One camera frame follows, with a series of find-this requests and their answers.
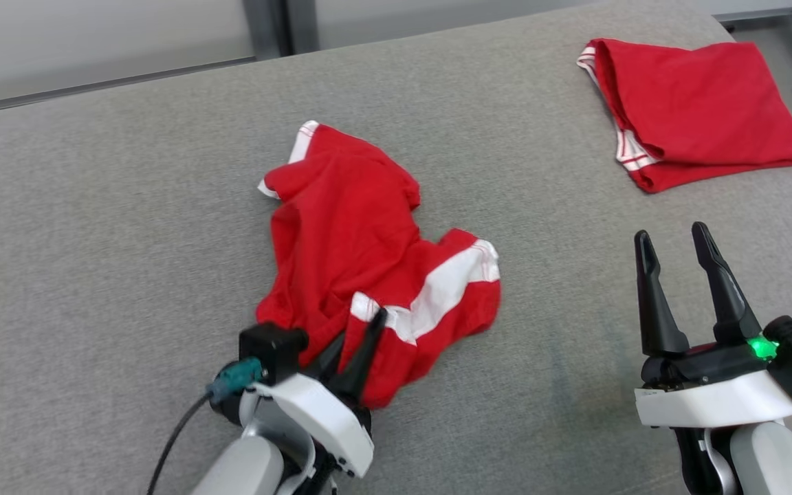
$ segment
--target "teal connector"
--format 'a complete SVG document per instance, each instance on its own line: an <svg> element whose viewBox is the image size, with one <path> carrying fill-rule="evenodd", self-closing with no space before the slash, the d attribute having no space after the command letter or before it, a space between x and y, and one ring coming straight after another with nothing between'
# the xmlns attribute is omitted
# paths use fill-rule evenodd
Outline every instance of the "teal connector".
<svg viewBox="0 0 792 495"><path fill-rule="evenodd" d="M261 361L251 357L232 364L222 370L210 385L207 385L207 393L210 394L210 402L219 404L228 395L242 391L252 382L257 382L262 378L264 370Z"/></svg>

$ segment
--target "gray fabric surface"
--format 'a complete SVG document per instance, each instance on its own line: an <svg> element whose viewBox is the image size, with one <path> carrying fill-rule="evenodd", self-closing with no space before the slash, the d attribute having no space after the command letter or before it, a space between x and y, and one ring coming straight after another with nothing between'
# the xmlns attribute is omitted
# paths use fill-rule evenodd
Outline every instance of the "gray fabric surface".
<svg viewBox="0 0 792 495"><path fill-rule="evenodd" d="M714 320L697 219L761 321L792 314L792 168L643 194L575 65L600 36L729 40L632 0L0 111L0 492L144 489L270 288L276 203L255 185L310 118L390 153L421 183L422 232L492 241L503 273L497 323L374 414L374 464L345 492L685 492L672 433L635 413L632 235L650 231L692 344ZM198 414L160 493L237 434Z"/></svg>

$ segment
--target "folded red shirt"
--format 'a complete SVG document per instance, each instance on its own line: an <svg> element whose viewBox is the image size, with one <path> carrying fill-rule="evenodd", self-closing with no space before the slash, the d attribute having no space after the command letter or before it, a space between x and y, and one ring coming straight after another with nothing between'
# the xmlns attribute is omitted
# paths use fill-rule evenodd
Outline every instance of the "folded red shirt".
<svg viewBox="0 0 792 495"><path fill-rule="evenodd" d="M597 38L576 63L613 113L616 160L648 193L792 166L792 116L752 43L684 50Z"/></svg>

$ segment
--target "wall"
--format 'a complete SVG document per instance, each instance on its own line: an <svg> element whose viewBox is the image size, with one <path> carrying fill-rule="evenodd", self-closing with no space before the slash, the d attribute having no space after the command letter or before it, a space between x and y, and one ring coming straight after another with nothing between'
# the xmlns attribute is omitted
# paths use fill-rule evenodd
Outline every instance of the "wall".
<svg viewBox="0 0 792 495"><path fill-rule="evenodd" d="M317 0L320 46L392 40L599 0Z"/></svg>
<svg viewBox="0 0 792 495"><path fill-rule="evenodd" d="M0 100L251 55L240 0L0 0Z"/></svg>

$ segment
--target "robotic arm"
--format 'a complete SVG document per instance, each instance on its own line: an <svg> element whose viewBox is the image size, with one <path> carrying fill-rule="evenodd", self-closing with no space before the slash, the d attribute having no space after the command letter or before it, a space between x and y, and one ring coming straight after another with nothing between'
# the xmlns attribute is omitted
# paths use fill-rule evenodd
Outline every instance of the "robotic arm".
<svg viewBox="0 0 792 495"><path fill-rule="evenodd" d="M299 370L298 354L308 342L303 330L265 323L242 331L239 361L219 373L205 397L213 410L243 432L192 493L334 495L334 471L364 476L374 444L371 414L360 399L385 322L386 310L381 309L341 373L337 367L343 333L310 366ZM154 491L175 435L194 410L170 437L148 494Z"/></svg>
<svg viewBox="0 0 792 495"><path fill-rule="evenodd" d="M641 423L676 435L695 494L792 495L792 319L760 323L704 223L692 226L714 301L715 342L690 347L674 322L650 235L635 235Z"/></svg>

